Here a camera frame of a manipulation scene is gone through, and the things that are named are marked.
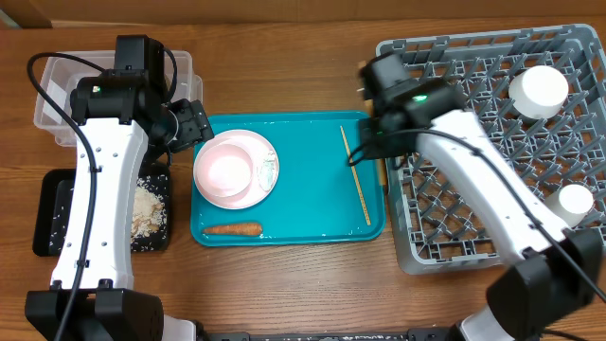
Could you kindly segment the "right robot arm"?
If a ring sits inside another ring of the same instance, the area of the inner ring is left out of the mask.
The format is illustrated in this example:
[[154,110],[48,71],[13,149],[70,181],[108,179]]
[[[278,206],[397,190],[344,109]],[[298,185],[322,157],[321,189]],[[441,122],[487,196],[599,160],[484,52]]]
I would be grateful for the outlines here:
[[419,153],[479,217],[507,267],[487,289],[486,306],[442,339],[533,340],[605,297],[597,285],[598,233],[573,230],[532,193],[455,86],[442,78],[414,80],[394,53],[362,65],[359,77],[371,116],[359,124],[361,144],[348,164]]

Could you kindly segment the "white paper cup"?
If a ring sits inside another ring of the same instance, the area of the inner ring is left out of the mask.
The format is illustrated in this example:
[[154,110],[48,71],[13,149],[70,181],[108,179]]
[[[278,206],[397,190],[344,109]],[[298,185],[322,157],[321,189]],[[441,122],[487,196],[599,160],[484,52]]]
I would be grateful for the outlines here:
[[581,185],[571,184],[545,198],[544,204],[568,226],[577,226],[590,212],[594,204],[591,191]]

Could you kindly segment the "clear plastic film scrap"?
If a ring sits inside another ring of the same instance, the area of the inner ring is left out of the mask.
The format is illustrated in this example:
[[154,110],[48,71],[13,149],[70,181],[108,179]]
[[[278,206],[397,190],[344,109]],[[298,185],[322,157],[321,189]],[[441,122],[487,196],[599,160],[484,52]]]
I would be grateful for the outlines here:
[[257,178],[261,189],[270,192],[278,176],[278,158],[275,151],[269,151],[262,157],[257,167]]

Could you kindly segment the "clear plastic bin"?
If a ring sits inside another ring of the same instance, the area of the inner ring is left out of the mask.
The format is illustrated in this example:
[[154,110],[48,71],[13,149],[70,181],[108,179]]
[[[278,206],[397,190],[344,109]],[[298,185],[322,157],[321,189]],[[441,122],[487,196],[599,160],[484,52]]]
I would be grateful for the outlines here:
[[[113,50],[66,51],[66,54],[83,58],[105,69],[114,67]],[[173,52],[177,65],[177,84],[172,102],[178,99],[203,101],[203,81],[194,74],[191,55],[184,50]],[[41,87],[70,116],[69,95],[84,77],[95,77],[99,71],[85,64],[63,58],[48,58],[40,80]],[[62,147],[76,147],[77,137],[61,116],[41,97],[37,97],[34,125],[55,136]]]

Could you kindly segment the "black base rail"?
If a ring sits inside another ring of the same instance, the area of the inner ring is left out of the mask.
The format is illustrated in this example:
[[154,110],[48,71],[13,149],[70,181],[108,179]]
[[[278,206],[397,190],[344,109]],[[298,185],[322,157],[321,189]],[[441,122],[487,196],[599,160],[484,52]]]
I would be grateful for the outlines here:
[[413,328],[405,332],[320,332],[251,334],[248,332],[208,332],[196,322],[199,341],[465,341],[457,326]]

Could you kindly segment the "pink bowl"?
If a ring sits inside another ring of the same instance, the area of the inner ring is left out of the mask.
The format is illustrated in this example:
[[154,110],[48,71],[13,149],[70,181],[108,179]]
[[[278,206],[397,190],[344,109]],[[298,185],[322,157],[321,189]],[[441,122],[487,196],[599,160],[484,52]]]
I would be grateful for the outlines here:
[[240,195],[252,184],[253,166],[252,156],[237,144],[204,145],[194,162],[196,188],[212,199]]

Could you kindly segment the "black plastic tray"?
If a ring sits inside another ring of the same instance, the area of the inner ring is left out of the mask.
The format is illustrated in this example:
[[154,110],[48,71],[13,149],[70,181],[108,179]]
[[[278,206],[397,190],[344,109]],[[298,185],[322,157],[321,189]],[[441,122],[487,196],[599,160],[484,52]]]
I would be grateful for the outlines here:
[[[61,254],[69,221],[75,171],[52,170],[42,182],[32,250],[39,257]],[[136,183],[131,226],[131,250],[164,250],[171,230],[169,168],[152,164],[141,169]]]

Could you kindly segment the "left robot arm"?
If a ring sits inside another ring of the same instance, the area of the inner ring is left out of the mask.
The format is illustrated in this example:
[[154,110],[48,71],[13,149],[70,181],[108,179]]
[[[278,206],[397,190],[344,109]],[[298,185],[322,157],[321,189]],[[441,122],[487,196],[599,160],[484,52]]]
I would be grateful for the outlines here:
[[175,99],[173,53],[145,35],[120,35],[114,64],[81,79],[61,110],[78,161],[62,252],[45,291],[27,294],[28,322],[48,340],[203,340],[196,321],[165,314],[137,292],[131,225],[146,163],[213,137],[200,101]]

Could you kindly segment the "white round bowl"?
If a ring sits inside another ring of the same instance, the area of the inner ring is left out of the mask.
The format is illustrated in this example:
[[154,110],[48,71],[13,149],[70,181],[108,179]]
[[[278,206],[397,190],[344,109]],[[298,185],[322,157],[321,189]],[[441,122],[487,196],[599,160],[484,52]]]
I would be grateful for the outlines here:
[[529,119],[548,119],[555,116],[568,96],[566,77],[554,67],[530,67],[510,83],[508,96],[513,108]]

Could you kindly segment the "grey dishwasher rack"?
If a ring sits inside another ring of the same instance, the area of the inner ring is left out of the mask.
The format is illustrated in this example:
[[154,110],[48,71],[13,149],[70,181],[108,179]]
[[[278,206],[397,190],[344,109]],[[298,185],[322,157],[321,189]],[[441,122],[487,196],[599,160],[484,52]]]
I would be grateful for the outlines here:
[[[456,85],[494,146],[535,195],[578,184],[594,196],[584,228],[605,229],[605,51],[587,25],[535,27],[387,40],[378,54],[401,56],[410,76]],[[525,121],[513,111],[511,81],[546,65],[567,80],[554,117]],[[388,202],[398,264],[411,275],[486,268],[498,255],[486,228],[422,156],[390,159]]]

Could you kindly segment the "pink plate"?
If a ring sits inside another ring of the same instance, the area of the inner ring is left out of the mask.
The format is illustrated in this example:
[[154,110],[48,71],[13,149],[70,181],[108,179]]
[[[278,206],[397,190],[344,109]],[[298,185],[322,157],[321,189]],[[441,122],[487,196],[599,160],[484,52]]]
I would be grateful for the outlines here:
[[229,130],[216,135],[197,151],[193,180],[212,205],[245,209],[264,200],[279,175],[276,149],[262,135]]

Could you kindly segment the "orange carrot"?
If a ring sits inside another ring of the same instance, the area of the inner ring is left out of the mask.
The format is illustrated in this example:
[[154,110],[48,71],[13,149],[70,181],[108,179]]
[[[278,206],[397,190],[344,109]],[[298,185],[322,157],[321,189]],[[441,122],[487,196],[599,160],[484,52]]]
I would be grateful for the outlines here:
[[203,232],[207,235],[256,237],[262,234],[263,229],[259,223],[238,223],[211,226]]

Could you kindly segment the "rice and peanut scraps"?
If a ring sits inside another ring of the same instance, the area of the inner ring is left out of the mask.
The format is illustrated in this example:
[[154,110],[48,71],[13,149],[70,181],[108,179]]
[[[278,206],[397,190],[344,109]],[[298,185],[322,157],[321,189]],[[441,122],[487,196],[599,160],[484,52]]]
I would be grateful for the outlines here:
[[[74,187],[74,175],[62,179],[55,189],[48,256],[59,256],[66,236],[68,215]],[[142,175],[137,179],[131,226],[131,250],[163,250],[169,241],[170,180],[166,174]]]

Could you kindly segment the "teal serving tray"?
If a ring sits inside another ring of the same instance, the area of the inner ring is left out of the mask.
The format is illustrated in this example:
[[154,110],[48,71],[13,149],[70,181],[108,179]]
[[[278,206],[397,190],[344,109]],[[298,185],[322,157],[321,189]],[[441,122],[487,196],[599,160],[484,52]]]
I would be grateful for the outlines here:
[[[238,210],[210,204],[197,190],[191,195],[190,232],[200,244],[262,246],[322,242],[364,242],[385,227],[383,186],[373,161],[356,165],[371,225],[366,225],[340,132],[351,150],[359,144],[359,111],[235,114],[213,116],[215,134],[242,129],[258,133],[276,148],[276,186],[260,203]],[[260,236],[207,235],[205,228],[259,223]]]

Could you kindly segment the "wooden chopstick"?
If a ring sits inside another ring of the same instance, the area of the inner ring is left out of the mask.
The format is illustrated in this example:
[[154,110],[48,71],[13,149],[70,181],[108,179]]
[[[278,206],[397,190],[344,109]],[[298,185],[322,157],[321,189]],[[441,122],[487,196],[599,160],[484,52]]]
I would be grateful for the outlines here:
[[[362,86],[361,88],[359,88],[358,91],[363,96],[363,102],[364,102],[365,111],[371,117],[374,117],[374,114],[373,114],[373,100],[367,98],[366,91],[365,91],[365,86]],[[384,161],[382,159],[376,159],[375,160],[375,166],[376,166],[376,169],[377,169],[379,182],[380,182],[380,184],[382,186],[384,186],[386,188],[387,187],[387,174],[386,174],[386,170],[385,170],[385,163],[384,163]]]
[[[343,139],[343,142],[344,142],[344,146],[345,146],[345,149],[346,149],[346,153],[347,153],[347,156],[348,156],[348,160],[349,160],[349,158],[351,157],[351,152],[350,152],[350,148],[349,148],[349,145],[348,145],[347,135],[345,133],[345,130],[344,130],[343,126],[340,126],[340,132],[341,132],[341,136],[342,136],[342,139]],[[354,179],[355,187],[356,187],[356,190],[357,190],[357,193],[358,193],[358,196],[359,196],[359,200],[360,200],[360,204],[361,204],[361,207],[362,207],[362,211],[363,211],[364,216],[365,216],[366,225],[370,226],[371,225],[371,220],[370,220],[370,216],[369,216],[369,213],[368,213],[368,210],[367,210],[367,206],[366,206],[366,203],[365,203],[365,197],[364,197],[364,194],[363,194],[363,191],[362,191],[362,188],[361,188],[361,184],[359,182],[358,173],[356,171],[355,166],[350,166],[350,169],[351,169],[351,173],[352,173],[352,176],[353,176],[353,179]]]

